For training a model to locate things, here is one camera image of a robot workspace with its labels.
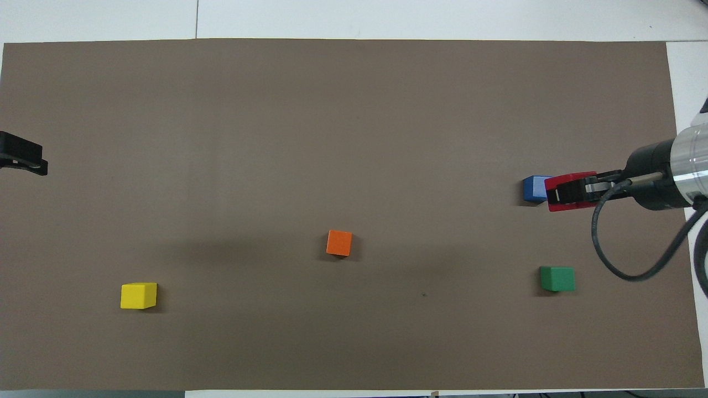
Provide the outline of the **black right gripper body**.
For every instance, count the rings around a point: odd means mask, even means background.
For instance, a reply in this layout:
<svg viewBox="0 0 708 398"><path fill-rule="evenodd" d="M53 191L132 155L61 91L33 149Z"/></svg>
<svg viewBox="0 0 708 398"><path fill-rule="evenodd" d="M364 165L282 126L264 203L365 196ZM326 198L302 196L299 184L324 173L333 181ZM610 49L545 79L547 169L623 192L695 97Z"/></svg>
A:
<svg viewBox="0 0 708 398"><path fill-rule="evenodd" d="M688 207L689 204L673 181L670 166L670 152L673 140L667 139L640 147L633 151L624 167L624 178L630 179L652 173L663 173L663 178L647 184L632 184L628 194L645 209L666 211Z"/></svg>

